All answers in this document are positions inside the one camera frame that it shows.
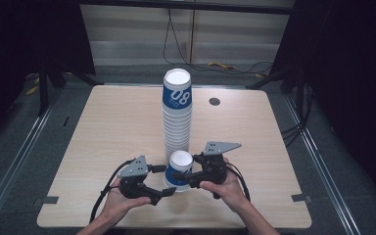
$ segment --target wall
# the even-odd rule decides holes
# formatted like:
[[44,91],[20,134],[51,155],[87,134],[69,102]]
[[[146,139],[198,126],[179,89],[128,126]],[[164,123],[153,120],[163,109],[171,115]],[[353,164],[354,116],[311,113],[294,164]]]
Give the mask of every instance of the wall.
[[[217,0],[213,3],[292,7],[293,0]],[[81,6],[96,66],[165,64],[168,11]],[[288,16],[171,10],[181,53],[188,62],[273,61]],[[183,62],[169,28],[165,57]]]

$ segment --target gray floor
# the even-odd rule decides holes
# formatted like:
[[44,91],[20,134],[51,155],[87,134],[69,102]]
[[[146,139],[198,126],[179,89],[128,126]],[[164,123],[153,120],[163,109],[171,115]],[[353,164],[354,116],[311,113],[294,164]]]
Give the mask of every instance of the gray floor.
[[[259,81],[259,78],[253,74],[230,75],[179,67],[191,72],[194,85],[244,87]],[[240,70],[249,67],[237,66]],[[97,79],[105,82],[161,84],[165,72],[173,68],[175,66],[172,65],[97,67],[96,71]],[[91,86],[72,75],[67,75],[67,79],[67,86],[61,91],[45,127],[28,155],[23,170],[0,210],[0,234],[74,234],[78,231],[78,228],[40,228],[36,224],[40,206],[34,204],[36,199],[47,194],[91,92]],[[262,90],[269,97],[279,129],[285,130],[295,123],[285,97],[280,93],[280,84],[280,81],[271,82]],[[25,91],[32,86],[31,82],[25,83],[25,90],[15,102],[14,108],[8,113],[6,122],[0,129],[0,180],[36,121],[39,94],[35,92],[32,95],[25,95]],[[56,92],[55,89],[50,89],[52,95]],[[308,128],[352,212],[360,234],[376,234],[376,188],[368,175],[348,154],[339,137],[332,133],[316,100],[308,120]],[[311,198],[307,206],[312,218],[312,226],[308,229],[282,228],[279,231],[295,234],[350,234],[338,217],[301,137],[289,146],[288,152],[301,188],[304,194]],[[204,234],[205,231],[194,231],[194,233]]]

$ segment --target stack of paper cups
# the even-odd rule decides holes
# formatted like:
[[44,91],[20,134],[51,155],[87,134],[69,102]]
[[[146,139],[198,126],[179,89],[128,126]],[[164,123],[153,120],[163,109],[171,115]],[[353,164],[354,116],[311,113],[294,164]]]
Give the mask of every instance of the stack of paper cups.
[[166,162],[175,151],[189,149],[192,115],[191,75],[183,69],[164,76],[163,117]]

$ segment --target wooden tabletop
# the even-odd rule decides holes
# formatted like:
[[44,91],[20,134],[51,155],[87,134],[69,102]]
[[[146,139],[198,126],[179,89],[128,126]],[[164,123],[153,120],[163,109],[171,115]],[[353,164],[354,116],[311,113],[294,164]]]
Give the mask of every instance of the wooden tabletop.
[[[262,91],[194,88],[191,154],[208,141],[241,143],[224,154],[242,172],[252,203],[277,228],[306,228],[311,219],[267,96]],[[218,106],[210,98],[220,100]],[[93,88],[48,196],[57,204],[43,205],[42,227],[83,227],[115,169],[145,155],[149,165],[165,163],[162,88],[96,86]],[[194,164],[193,171],[201,170]],[[150,173],[147,186],[165,188],[163,173]],[[238,228],[238,215],[210,192],[190,189],[162,198],[156,206],[131,210],[117,227]]]

